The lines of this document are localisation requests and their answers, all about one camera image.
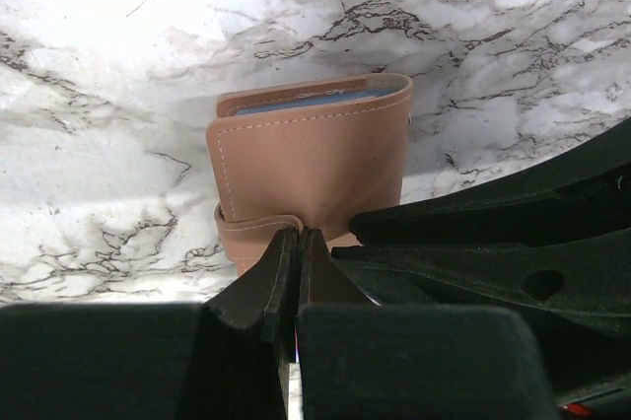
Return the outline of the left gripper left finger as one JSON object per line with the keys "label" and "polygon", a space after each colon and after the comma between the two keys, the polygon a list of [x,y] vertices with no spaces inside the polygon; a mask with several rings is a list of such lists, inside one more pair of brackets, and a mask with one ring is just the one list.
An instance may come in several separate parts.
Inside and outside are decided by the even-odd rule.
{"label": "left gripper left finger", "polygon": [[205,303],[3,308],[2,417],[285,418],[298,239],[277,232]]}

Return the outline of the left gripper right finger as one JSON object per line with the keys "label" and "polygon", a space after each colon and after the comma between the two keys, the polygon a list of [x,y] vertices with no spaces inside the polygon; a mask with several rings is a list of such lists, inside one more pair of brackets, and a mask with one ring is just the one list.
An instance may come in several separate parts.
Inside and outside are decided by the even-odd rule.
{"label": "left gripper right finger", "polygon": [[553,419],[536,340],[495,307],[374,304],[306,230],[297,343],[307,419]]}

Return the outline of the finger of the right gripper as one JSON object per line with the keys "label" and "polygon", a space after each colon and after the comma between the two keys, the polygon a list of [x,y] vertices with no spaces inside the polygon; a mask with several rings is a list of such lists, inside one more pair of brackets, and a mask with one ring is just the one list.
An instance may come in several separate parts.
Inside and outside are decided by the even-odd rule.
{"label": "finger of the right gripper", "polygon": [[554,245],[629,226],[629,120],[528,169],[350,223],[364,245]]}

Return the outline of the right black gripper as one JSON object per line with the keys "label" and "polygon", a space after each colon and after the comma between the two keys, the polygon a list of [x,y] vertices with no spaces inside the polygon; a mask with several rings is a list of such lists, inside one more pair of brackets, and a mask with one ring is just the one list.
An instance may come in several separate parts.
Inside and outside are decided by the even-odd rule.
{"label": "right black gripper", "polygon": [[334,258],[529,308],[558,403],[630,417],[630,232],[558,245],[362,245]]}

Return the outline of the tan leather card holder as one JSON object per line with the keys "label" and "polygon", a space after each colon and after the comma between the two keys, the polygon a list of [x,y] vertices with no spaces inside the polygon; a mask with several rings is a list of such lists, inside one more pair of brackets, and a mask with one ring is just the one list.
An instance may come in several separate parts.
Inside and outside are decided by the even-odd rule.
{"label": "tan leather card holder", "polygon": [[276,232],[321,230],[356,245],[350,221],[395,206],[402,191],[413,81],[375,73],[230,93],[206,143],[218,236],[244,275]]}

